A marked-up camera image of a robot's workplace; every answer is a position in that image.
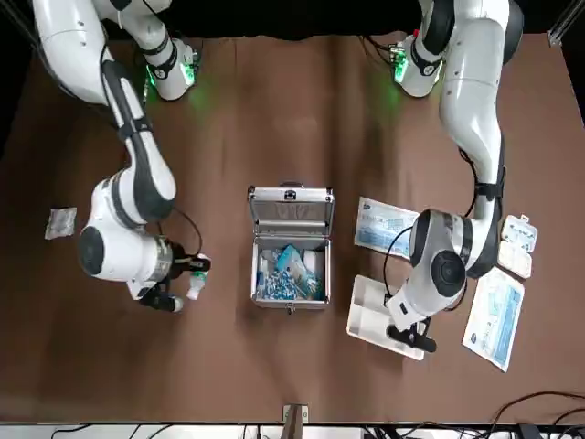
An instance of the case lid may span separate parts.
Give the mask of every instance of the case lid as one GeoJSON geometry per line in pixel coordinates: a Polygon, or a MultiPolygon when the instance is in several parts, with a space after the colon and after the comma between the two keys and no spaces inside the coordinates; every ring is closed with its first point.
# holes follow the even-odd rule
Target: case lid
{"type": "Polygon", "coordinates": [[[333,190],[286,185],[248,189],[254,233],[328,237],[335,204],[333,190]]]}

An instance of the case latch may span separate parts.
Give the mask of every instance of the case latch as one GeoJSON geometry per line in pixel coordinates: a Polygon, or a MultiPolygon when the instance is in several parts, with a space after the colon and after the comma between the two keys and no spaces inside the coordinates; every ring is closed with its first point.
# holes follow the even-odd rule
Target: case latch
{"type": "Polygon", "coordinates": [[[284,192],[284,199],[286,201],[296,200],[296,191],[290,189],[284,192]]]}

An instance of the black background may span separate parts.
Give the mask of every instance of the black background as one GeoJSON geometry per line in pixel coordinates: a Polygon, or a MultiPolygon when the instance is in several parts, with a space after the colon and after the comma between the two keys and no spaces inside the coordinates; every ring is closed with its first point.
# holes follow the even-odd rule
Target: black background
{"type": "MultiPolygon", "coordinates": [[[[551,29],[569,0],[516,0],[525,14],[525,33],[544,33],[551,29]]],[[[32,23],[32,11],[26,2],[21,12],[32,23]]],[[[302,39],[315,35],[382,35],[394,30],[411,32],[420,24],[416,0],[334,2],[331,0],[196,2],[175,0],[160,17],[170,28],[188,37],[254,37],[266,35],[284,39],[302,39]]],[[[127,34],[106,23],[111,39],[126,39],[127,34]]],[[[563,39],[563,53],[581,114],[585,113],[585,75],[582,74],[583,48],[580,31],[585,29],[583,15],[563,39]]],[[[0,154],[10,130],[18,96],[26,76],[31,48],[12,22],[0,15],[0,37],[4,51],[0,120],[0,154]]]]}

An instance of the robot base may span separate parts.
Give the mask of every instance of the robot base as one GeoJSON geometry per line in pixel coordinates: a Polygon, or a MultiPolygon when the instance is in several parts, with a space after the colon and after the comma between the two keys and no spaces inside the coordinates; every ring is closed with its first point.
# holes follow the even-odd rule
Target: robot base
{"type": "Polygon", "coordinates": [[[201,62],[200,53],[180,39],[173,39],[177,58],[175,65],[165,75],[156,67],[147,67],[147,79],[154,86],[160,98],[172,102],[180,99],[197,82],[201,62]]]}

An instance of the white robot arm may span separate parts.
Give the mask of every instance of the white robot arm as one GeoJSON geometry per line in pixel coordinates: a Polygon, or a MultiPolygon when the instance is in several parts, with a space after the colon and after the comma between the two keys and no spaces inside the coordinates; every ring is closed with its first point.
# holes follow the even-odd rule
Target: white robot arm
{"type": "Polygon", "coordinates": [[[184,74],[192,68],[193,51],[171,40],[164,25],[137,0],[34,0],[33,5],[54,75],[71,94],[111,108],[131,159],[129,167],[93,190],[90,219],[79,239],[81,266],[100,279],[126,282],[143,305],[178,311],[182,302],[169,294],[170,279],[184,270],[208,270],[209,264],[144,230],[145,224],[169,215],[176,183],[129,76],[112,59],[101,18],[115,18],[127,26],[164,99],[179,98],[193,84],[184,74]]]}
{"type": "Polygon", "coordinates": [[[453,304],[467,276],[479,278],[496,263],[505,168],[495,103],[502,66],[516,50],[523,24],[513,0],[420,0],[420,5],[420,33],[398,44],[406,60],[399,66],[399,84],[411,96],[426,96],[445,59],[441,121],[473,162],[477,181],[472,219],[427,209],[414,223],[412,273],[386,302],[395,327],[388,335],[412,346],[416,323],[453,304]]]}

